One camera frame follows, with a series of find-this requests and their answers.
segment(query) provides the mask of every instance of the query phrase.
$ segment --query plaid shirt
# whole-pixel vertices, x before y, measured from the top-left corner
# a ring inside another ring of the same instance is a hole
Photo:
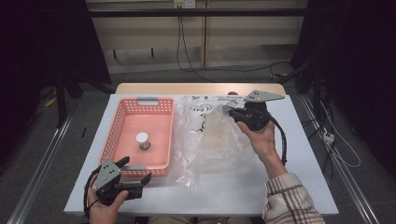
[[[325,223],[296,175],[277,176],[266,187],[267,198],[262,209],[266,224]]]

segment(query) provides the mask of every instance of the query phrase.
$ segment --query pink plastic basket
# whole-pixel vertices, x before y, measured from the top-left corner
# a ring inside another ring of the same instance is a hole
[[[118,161],[129,156],[122,176],[168,175],[173,115],[173,98],[120,99],[99,163],[105,158]],[[148,134],[149,149],[140,149],[138,133]]]

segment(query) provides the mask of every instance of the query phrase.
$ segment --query white cable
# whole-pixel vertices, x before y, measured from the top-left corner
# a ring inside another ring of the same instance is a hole
[[[338,149],[337,147],[334,147],[335,150],[337,150],[338,153],[335,153],[335,151],[332,149],[332,147],[329,144],[329,149],[332,151],[332,153],[334,154],[334,156],[340,160],[343,164],[350,166],[350,167],[354,167],[357,168],[359,166],[361,166],[361,158],[359,157],[358,153],[355,151],[355,149],[353,149],[353,147],[347,142],[347,140],[344,139],[344,137],[337,131],[337,129],[335,129],[334,124],[332,124],[332,119],[330,118],[329,114],[327,113],[326,107],[324,106],[324,104],[320,101],[320,104],[322,105],[324,112],[326,113],[327,118],[329,119],[330,124],[332,125],[332,127],[334,128],[335,132],[341,137],[341,139],[349,146],[349,148],[353,151],[353,153],[356,155],[356,158],[358,158],[359,163],[357,165],[352,165],[349,164],[348,162],[344,161],[344,159],[341,157],[341,155],[339,155]]]

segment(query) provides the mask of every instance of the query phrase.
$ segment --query white cylindrical container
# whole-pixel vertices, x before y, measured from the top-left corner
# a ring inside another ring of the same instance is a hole
[[[147,150],[150,147],[149,135],[147,133],[139,133],[136,136],[136,141],[139,144],[140,149]]]

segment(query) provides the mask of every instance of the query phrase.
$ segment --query black hand-mounted device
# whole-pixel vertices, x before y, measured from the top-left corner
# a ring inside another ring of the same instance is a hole
[[[99,173],[96,181],[93,183],[92,189],[98,197],[98,200],[103,204],[111,205],[117,195],[123,190],[128,190],[129,192],[126,200],[142,197],[143,187],[151,180],[151,173],[143,177],[140,183],[120,183],[121,168],[129,162],[129,159],[129,157],[124,157],[116,163],[111,159],[105,159],[102,165],[92,171],[84,189],[84,213],[87,218],[90,218],[90,207],[93,204],[87,205],[88,187],[95,174]]]
[[[244,108],[225,105],[224,111],[228,111],[235,122],[244,122],[251,131],[256,132],[263,129],[270,121],[280,130],[282,136],[282,163],[286,163],[287,142],[286,135],[279,123],[267,110],[267,101],[285,98],[283,95],[268,93],[265,91],[253,91],[245,98]]]

